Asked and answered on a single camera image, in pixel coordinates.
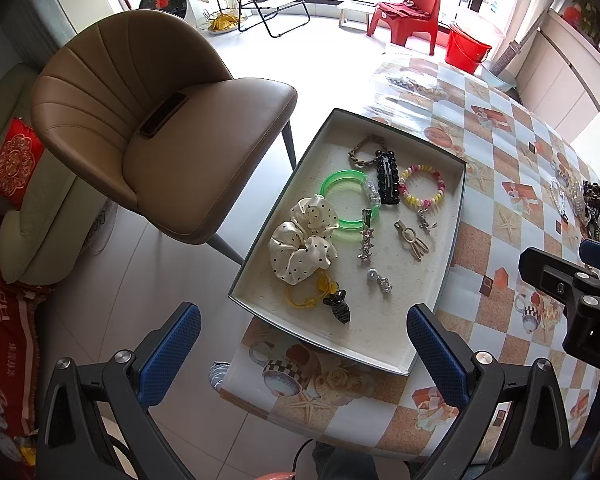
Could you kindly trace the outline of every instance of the red bucket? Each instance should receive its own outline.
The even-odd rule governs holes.
[[[472,74],[484,61],[490,50],[490,45],[472,38],[455,23],[449,25],[449,39],[446,42],[445,56],[445,62],[449,65]]]

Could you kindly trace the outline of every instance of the white tile floor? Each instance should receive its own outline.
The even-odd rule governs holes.
[[[280,16],[272,23],[294,20],[300,18]],[[384,28],[368,38],[330,18],[312,18],[275,40],[261,27],[210,38],[234,77],[277,79],[298,90],[291,119],[298,159],[334,107],[356,109],[388,39]],[[429,49],[417,38],[407,46],[425,54]],[[442,55],[443,49],[436,51],[436,58]],[[239,253],[246,254],[290,172],[279,137],[220,228]],[[251,319],[226,297],[237,271],[238,265],[210,247],[181,244],[120,209],[105,250],[82,257],[40,308],[39,398],[59,357],[69,355],[79,364],[107,360],[121,348],[134,348],[181,301],[192,301],[202,312],[202,333],[152,416],[198,480],[248,480],[289,470],[304,437],[220,399],[206,378],[214,360],[231,360]],[[311,450],[301,455],[299,480],[316,478]],[[402,462],[376,462],[381,480],[408,478]]]

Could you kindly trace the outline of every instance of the table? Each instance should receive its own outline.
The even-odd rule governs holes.
[[[408,76],[419,86],[406,83]],[[389,58],[373,74],[375,97],[362,110],[464,158],[468,180],[456,249],[436,317],[474,351],[486,350],[502,363],[531,364],[549,358],[566,408],[572,443],[582,432],[600,371],[562,351],[566,319],[562,306],[522,282],[518,257],[535,246],[582,265],[582,235],[560,220],[549,192],[559,162],[575,178],[597,176],[552,128],[502,92],[454,67],[419,56]],[[471,106],[497,108],[501,128],[480,124]],[[425,128],[432,127],[427,133]],[[352,139],[352,146],[359,139]],[[542,305],[541,327],[527,333],[516,309]],[[262,379],[272,348],[313,371],[306,390],[275,396]],[[392,375],[312,347],[253,319],[222,382],[230,402],[310,438],[412,460],[429,456],[458,410],[444,403],[420,360],[408,377]],[[475,461],[493,450],[506,415],[501,404]]]
[[[369,4],[359,4],[356,2],[342,2],[338,6],[338,10],[340,11],[340,19],[338,20],[339,27],[349,27],[355,28],[356,30],[366,30],[369,28],[369,16],[371,16],[374,12],[376,12],[376,6]],[[364,12],[365,13],[365,21],[366,28],[362,29],[360,27],[352,27],[351,25],[347,25],[346,11],[354,10],[355,12]]]

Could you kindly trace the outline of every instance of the bucket handle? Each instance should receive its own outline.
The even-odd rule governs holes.
[[[481,59],[480,61],[476,61],[475,59],[472,59],[471,57],[469,57],[469,56],[467,55],[467,53],[466,53],[466,52],[465,52],[465,51],[462,49],[462,47],[460,46],[460,44],[459,44],[459,43],[456,41],[456,38],[454,38],[454,37],[452,37],[452,36],[449,36],[449,37],[450,37],[450,38],[451,38],[451,40],[454,42],[454,44],[456,45],[456,47],[458,48],[458,50],[459,50],[460,52],[462,52],[462,55],[463,55],[465,58],[467,58],[469,61],[471,61],[472,63],[478,63],[478,64],[482,63],[482,62],[483,62],[485,59],[487,59],[487,55],[488,55],[488,53],[490,53],[490,51],[491,51],[491,47],[489,47],[489,48],[487,49],[487,51],[484,53],[484,56],[482,56],[482,59]]]

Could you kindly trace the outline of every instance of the white tray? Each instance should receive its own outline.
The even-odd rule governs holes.
[[[430,223],[438,223],[431,235],[418,227],[416,213],[404,203],[382,205],[371,224],[375,231],[370,265],[360,263],[356,257],[361,241],[358,231],[334,231],[332,242],[338,258],[332,260],[327,272],[347,291],[351,321],[342,324],[322,303],[314,309],[296,309],[286,303],[286,283],[273,273],[268,242],[275,228],[290,219],[289,210],[298,200],[317,194],[331,173],[352,168],[347,153],[369,134],[386,139],[388,149],[395,152],[398,174],[411,164],[429,164],[442,174],[446,191],[437,210],[427,214]],[[359,157],[369,157],[376,148],[369,146]],[[465,166],[463,160],[426,140],[336,108],[278,197],[236,276],[229,297],[272,325],[315,345],[382,370],[408,375],[416,351],[406,333],[407,310],[415,303],[425,303],[434,310],[442,291],[458,232]],[[375,165],[365,171],[376,182]],[[412,176],[408,186],[412,194],[421,198],[436,192],[428,174]],[[347,220],[359,219],[362,208],[368,205],[360,187],[347,190],[346,184],[336,185],[327,199],[339,217]],[[421,262],[400,241],[394,227],[398,219],[413,227],[429,246],[430,253]],[[394,287],[391,294],[383,294],[377,283],[366,278],[370,267],[389,278]],[[317,296],[315,283],[316,277],[312,276],[294,286],[292,295],[296,302]]]

